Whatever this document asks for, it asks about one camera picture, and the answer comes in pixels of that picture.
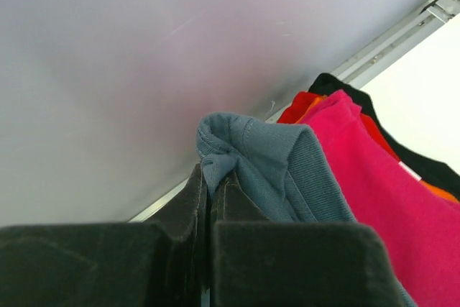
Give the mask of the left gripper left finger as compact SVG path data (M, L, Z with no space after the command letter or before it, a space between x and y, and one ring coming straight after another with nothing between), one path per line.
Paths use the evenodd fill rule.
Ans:
M206 182L141 222L1 229L3 306L199 306Z

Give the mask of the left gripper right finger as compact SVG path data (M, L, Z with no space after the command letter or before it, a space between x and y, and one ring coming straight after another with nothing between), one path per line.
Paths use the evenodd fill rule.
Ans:
M211 207L212 306L406 306L377 234L354 222L270 221L229 173Z

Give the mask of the grey-blue t shirt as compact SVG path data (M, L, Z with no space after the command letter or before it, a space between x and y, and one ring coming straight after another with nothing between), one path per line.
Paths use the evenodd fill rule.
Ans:
M234 173L270 221L360 224L308 127L213 113L198 125L196 150L211 202L220 182Z

